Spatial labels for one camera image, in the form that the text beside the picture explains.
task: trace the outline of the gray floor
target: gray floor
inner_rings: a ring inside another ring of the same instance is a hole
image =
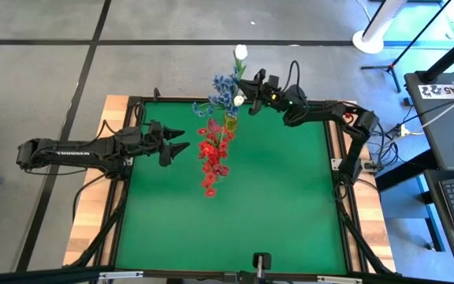
[[[379,4],[365,1],[370,14]],[[91,39],[102,0],[0,0],[0,39]],[[413,25],[423,25],[435,6],[408,5],[388,39],[409,40]],[[312,39],[350,40],[367,19],[353,0],[113,1],[102,39]],[[446,27],[431,28],[425,40],[448,40]],[[95,135],[106,95],[205,96],[213,93],[214,74],[230,72],[233,47],[98,47],[85,85],[71,140]],[[42,182],[14,164],[17,145],[34,137],[57,138],[76,88],[88,47],[0,46],[0,272],[13,268],[22,233]],[[311,99],[349,99],[376,111],[387,129],[404,117],[389,74],[360,71],[362,65],[390,63],[401,49],[367,55],[354,47],[248,47],[246,76],[260,68],[286,77],[291,60],[301,66],[301,85]],[[408,52],[397,66],[403,75],[431,66],[445,50]],[[418,122],[408,127],[417,127]],[[428,148],[424,137],[399,142],[408,159]],[[60,177],[30,264],[31,269],[60,267],[71,226],[71,206],[83,175]],[[429,239],[418,221],[388,220],[390,242],[400,273],[454,280],[451,254],[424,251]]]

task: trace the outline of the wooden table frame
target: wooden table frame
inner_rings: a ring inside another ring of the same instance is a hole
[[[133,115],[135,105],[142,100],[151,101],[154,99],[156,98],[108,95],[106,97],[99,128],[101,127],[103,120],[106,120],[115,131],[125,126],[135,125],[136,116]],[[204,98],[159,97],[158,101],[176,102],[189,101],[191,99],[197,101],[204,100]],[[331,159],[340,159],[344,157],[347,148],[351,143],[351,138],[348,135],[344,135],[333,122],[324,122],[324,128],[326,129],[327,144]],[[112,133],[107,129],[104,129],[101,133],[101,137],[110,135],[112,135]],[[361,158],[370,159],[367,147],[363,148]],[[88,170],[84,183],[89,182],[99,175],[100,172],[98,170]],[[359,178],[375,185],[374,176],[372,174],[361,173]],[[79,198],[73,228],[69,237],[69,243],[63,261],[64,264],[70,264],[77,260],[82,251],[89,246],[104,222],[110,217],[111,212],[121,198],[121,194],[126,194],[126,191],[123,190],[124,188],[128,188],[128,181],[110,181],[102,179],[82,192]],[[361,234],[382,263],[388,269],[395,271],[395,263],[393,262],[378,192],[363,182],[357,182],[353,187],[347,187],[343,190],[346,190],[347,193],[347,198],[343,201],[344,206],[352,217],[352,221],[356,226],[359,224]],[[88,265],[107,265],[114,263],[118,243],[117,233],[120,229],[121,222],[117,222]],[[347,271],[374,272],[373,268],[368,264],[363,254],[357,248],[352,235],[344,226],[341,226],[340,229],[343,246],[349,248],[344,250]]]

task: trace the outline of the white pole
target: white pole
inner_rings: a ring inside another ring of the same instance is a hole
[[[385,46],[383,36],[406,2],[407,0],[385,0],[370,21],[367,29],[354,34],[353,45],[368,54],[381,52]]]

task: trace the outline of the tripod leg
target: tripod leg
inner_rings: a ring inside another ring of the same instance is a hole
[[[390,66],[362,66],[360,67],[360,70],[368,70],[368,69],[386,69],[389,68]]]
[[[397,88],[397,92],[402,92],[402,90],[400,89],[400,84],[399,84],[399,80],[397,79],[397,74],[395,74],[395,70],[393,70],[393,68],[390,68],[390,73],[392,74],[392,77],[393,77],[393,81],[395,82],[395,87]]]

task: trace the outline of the white stand base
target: white stand base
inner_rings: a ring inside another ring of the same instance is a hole
[[[364,42],[362,40],[363,31],[358,31],[353,35],[353,45],[367,54],[380,53],[385,47],[383,38],[372,39],[370,42]]]

